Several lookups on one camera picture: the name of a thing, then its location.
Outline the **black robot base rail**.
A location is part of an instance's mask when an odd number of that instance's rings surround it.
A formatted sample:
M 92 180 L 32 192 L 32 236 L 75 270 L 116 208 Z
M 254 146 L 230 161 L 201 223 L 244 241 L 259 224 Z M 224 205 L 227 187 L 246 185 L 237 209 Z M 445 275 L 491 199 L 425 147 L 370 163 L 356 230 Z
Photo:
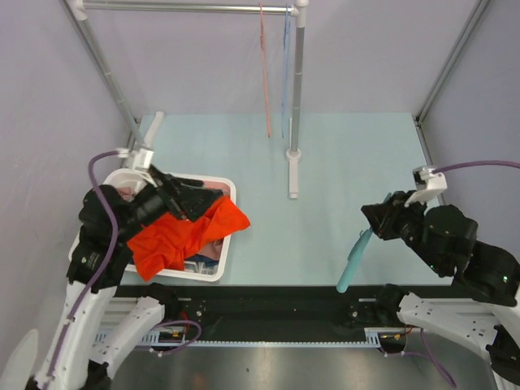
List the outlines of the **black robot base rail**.
M 397 299 L 376 305 L 381 285 L 353 286 L 170 286 L 175 309 L 170 319 L 201 325 L 206 342 L 360 341 L 369 327 L 403 327 Z

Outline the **blue t shirt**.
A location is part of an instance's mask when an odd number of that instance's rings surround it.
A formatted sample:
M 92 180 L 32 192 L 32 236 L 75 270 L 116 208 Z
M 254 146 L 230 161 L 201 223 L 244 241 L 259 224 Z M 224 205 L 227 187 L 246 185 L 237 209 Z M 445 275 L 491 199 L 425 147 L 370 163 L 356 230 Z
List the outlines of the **blue t shirt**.
M 213 258 L 209 258 L 202 254 L 195 254 L 184 260 L 184 264 L 193 265 L 194 267 L 214 267 L 219 262 Z

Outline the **pink printed t shirt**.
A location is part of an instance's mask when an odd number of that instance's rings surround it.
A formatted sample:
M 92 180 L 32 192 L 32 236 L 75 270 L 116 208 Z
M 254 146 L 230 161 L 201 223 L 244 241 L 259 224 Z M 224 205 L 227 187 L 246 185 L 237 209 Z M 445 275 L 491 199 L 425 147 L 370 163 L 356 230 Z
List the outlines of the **pink printed t shirt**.
M 223 195 L 228 196 L 230 194 L 229 187 L 220 182 L 211 180 L 202 180 L 203 186 L 207 189 L 218 189 Z M 131 201 L 137 191 L 133 186 L 119 186 L 117 188 L 118 194 L 126 201 Z M 219 239 L 204 245 L 197 253 L 197 256 L 204 256 L 212 261 L 218 261 L 220 258 L 221 250 L 223 246 L 223 240 Z

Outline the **pink clothes hanger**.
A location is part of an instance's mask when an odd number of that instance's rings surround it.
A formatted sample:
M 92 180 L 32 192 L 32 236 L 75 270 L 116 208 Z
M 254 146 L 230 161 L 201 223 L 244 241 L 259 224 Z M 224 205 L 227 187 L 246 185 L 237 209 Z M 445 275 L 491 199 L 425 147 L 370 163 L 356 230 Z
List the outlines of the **pink clothes hanger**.
M 267 71 L 267 48 L 266 48 L 266 37 L 265 37 L 265 24 L 264 24 L 264 13 L 262 3 L 258 4 L 259 15 L 260 15 L 260 47 L 261 47 L 261 61 L 262 61 L 262 87 L 265 104 L 266 114 L 266 134 L 268 138 L 272 135 L 272 124 L 271 124 L 271 108 L 269 98 L 269 85 L 268 85 L 268 71 Z

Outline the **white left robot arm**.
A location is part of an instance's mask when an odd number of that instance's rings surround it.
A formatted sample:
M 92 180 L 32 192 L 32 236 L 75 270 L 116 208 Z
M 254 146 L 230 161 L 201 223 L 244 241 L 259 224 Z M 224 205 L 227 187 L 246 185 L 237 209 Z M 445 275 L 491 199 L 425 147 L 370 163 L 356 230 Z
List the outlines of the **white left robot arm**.
M 66 300 L 58 329 L 41 368 L 26 389 L 108 389 L 126 357 L 161 324 L 175 322 L 175 293 L 152 284 L 135 307 L 96 343 L 111 299 L 132 261 L 129 241 L 163 216 L 181 222 L 200 219 L 224 195 L 203 180 L 179 177 L 151 166 L 121 168 L 84 196 L 76 244 L 67 270 Z

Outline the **teal clothes hanger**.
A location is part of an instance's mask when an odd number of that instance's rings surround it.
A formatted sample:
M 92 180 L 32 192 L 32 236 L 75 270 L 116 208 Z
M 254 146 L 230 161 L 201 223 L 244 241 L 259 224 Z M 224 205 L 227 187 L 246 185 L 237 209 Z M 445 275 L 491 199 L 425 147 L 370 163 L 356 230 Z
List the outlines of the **teal clothes hanger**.
M 338 293 L 345 293 L 353 282 L 363 259 L 363 254 L 372 236 L 373 229 L 371 227 L 360 232 L 358 239 L 349 252 L 346 266 L 336 284 L 336 291 Z

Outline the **orange t shirt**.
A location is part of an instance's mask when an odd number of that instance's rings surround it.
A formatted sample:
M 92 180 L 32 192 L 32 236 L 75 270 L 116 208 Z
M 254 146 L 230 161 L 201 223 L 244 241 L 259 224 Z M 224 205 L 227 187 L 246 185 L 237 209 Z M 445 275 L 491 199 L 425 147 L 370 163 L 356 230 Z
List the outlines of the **orange t shirt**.
M 149 281 L 165 269 L 184 270 L 184 261 L 210 242 L 250 226 L 248 217 L 228 196 L 222 196 L 195 222 L 165 214 L 134 236 L 128 247 L 137 273 Z

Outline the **light blue clothes hanger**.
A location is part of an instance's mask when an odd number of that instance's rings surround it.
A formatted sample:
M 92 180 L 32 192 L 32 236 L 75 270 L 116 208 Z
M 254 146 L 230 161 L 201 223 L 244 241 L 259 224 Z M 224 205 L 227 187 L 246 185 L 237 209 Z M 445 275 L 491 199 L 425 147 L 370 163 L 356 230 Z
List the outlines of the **light blue clothes hanger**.
M 285 8 L 285 16 L 284 16 L 282 95 L 281 95 L 281 108 L 280 108 L 282 138 L 285 138 L 285 128 L 286 128 L 290 32 L 291 32 L 291 10 L 290 10 L 290 6 L 287 4 L 286 8 Z

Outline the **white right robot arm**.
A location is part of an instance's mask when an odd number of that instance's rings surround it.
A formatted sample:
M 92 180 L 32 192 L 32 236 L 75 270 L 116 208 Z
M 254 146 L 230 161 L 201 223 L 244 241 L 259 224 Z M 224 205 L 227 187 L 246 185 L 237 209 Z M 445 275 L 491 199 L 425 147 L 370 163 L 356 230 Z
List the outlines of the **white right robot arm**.
M 375 299 L 384 326 L 413 325 L 434 332 L 488 362 L 501 389 L 519 387 L 519 263 L 507 250 L 477 239 L 478 224 L 456 206 L 427 208 L 395 192 L 382 203 L 364 205 L 375 235 L 402 240 L 439 277 L 449 277 L 497 320 L 487 325 L 443 310 L 413 292 L 386 284 Z

